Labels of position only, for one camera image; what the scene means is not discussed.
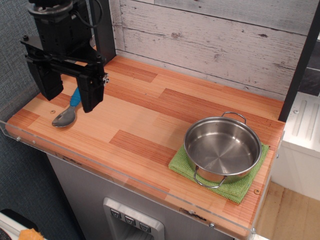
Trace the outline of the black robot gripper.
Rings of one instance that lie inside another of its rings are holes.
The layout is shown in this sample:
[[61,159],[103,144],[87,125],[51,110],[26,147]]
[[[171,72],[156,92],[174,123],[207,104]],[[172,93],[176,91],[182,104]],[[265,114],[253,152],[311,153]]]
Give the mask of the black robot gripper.
[[94,50],[92,29],[86,6],[29,6],[38,35],[24,35],[26,62],[42,95],[49,101],[64,89],[61,75],[76,78],[82,108],[91,112],[104,97],[108,81],[105,57]]

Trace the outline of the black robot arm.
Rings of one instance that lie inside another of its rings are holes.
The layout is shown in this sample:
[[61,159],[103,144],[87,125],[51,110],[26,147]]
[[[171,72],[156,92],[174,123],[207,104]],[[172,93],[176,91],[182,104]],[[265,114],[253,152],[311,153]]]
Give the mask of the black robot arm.
[[38,35],[24,35],[29,71],[40,92],[52,100],[64,89],[61,75],[76,78],[82,107],[91,112],[103,101],[106,59],[90,44],[92,29],[84,0],[30,0]]

